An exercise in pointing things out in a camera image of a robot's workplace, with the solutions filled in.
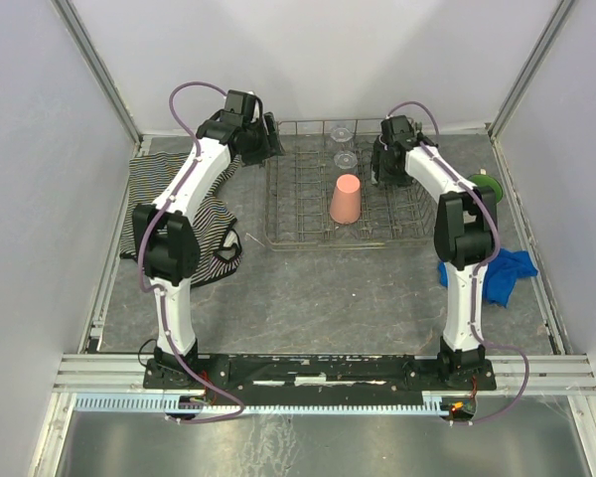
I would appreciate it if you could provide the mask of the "striped cloth garment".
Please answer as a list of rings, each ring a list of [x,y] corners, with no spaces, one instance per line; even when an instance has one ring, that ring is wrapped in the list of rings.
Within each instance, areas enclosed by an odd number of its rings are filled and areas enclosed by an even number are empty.
[[[129,198],[119,243],[122,258],[136,260],[145,230],[156,215],[153,201],[173,182],[188,155],[159,152],[130,161]],[[235,230],[237,218],[219,198],[220,188],[240,166],[238,158],[223,169],[210,186],[192,220],[198,265],[191,278],[193,288],[234,274],[242,260],[242,245]]]

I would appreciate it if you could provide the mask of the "clear plastic cup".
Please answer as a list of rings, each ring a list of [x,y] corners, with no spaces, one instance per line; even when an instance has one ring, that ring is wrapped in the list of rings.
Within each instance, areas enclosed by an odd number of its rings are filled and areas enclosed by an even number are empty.
[[[352,151],[339,151],[334,155],[334,164],[341,170],[351,170],[357,167],[358,157]]]
[[[354,133],[346,126],[338,125],[330,133],[330,138],[339,145],[347,144],[354,138]]]

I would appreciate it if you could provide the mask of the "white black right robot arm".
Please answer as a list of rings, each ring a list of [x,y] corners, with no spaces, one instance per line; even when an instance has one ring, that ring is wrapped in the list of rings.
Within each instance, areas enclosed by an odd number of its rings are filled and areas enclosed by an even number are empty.
[[[413,361],[410,377],[445,389],[494,390],[481,314],[488,263],[500,248],[495,191],[460,175],[405,115],[381,121],[373,144],[372,181],[414,183],[436,203],[433,243],[447,276],[446,324],[437,357]]]

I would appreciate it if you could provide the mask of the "salmon pink plastic cup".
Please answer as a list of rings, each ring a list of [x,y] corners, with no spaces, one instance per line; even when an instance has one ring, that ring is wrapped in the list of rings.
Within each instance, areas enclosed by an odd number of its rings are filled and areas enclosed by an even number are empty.
[[[361,181],[354,174],[341,175],[335,185],[330,217],[338,224],[355,223],[361,215]]]

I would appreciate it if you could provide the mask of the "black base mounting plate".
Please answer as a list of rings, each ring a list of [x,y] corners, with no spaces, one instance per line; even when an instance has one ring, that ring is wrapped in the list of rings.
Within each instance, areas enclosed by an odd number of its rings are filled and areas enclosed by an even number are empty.
[[[189,365],[211,384],[236,394],[256,387],[367,385],[389,391],[494,391],[492,363],[484,359],[451,371],[438,357],[412,355],[200,355]]]

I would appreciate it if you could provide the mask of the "blue microfibre cloth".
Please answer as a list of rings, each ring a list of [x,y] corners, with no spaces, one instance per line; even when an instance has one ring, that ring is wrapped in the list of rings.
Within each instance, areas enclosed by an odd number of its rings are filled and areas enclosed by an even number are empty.
[[[456,285],[450,285],[453,274],[448,269],[453,266],[450,262],[439,262],[437,270],[439,282],[446,287],[449,293],[449,309],[465,311],[471,314],[472,290],[469,285],[472,283],[470,275],[477,266],[477,262],[466,266],[468,270],[464,279],[457,279]],[[498,255],[488,264],[486,271],[480,271],[479,278],[483,278],[482,298],[491,304],[508,307],[511,295],[518,280],[538,275],[538,270],[532,263],[530,255],[525,250],[511,251],[501,248]]]

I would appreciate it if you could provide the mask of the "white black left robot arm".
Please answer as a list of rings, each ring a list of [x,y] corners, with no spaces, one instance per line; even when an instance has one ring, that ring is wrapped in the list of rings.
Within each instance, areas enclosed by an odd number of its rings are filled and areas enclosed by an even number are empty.
[[[255,165],[282,151],[275,119],[257,95],[229,90],[223,98],[223,108],[190,133],[192,151],[170,185],[133,212],[140,287],[154,294],[160,322],[155,366],[207,388],[212,383],[195,370],[198,341],[191,319],[192,277],[201,262],[196,215],[212,184],[236,159]]]

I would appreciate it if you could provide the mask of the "grey wire dish rack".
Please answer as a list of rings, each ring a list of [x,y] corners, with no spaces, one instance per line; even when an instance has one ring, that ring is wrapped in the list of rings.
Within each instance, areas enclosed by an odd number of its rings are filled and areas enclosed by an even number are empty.
[[[284,120],[266,162],[264,231],[275,249],[374,248],[432,240],[436,208],[412,180],[373,174],[377,119]]]

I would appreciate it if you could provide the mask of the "christmas mug green inside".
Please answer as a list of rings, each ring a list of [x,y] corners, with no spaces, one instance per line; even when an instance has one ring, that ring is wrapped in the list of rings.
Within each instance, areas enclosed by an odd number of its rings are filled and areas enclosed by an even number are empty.
[[[504,189],[501,182],[494,176],[489,175],[485,169],[481,169],[478,173],[470,175],[468,180],[479,188],[488,187],[492,189],[495,193],[497,204],[503,199]]]

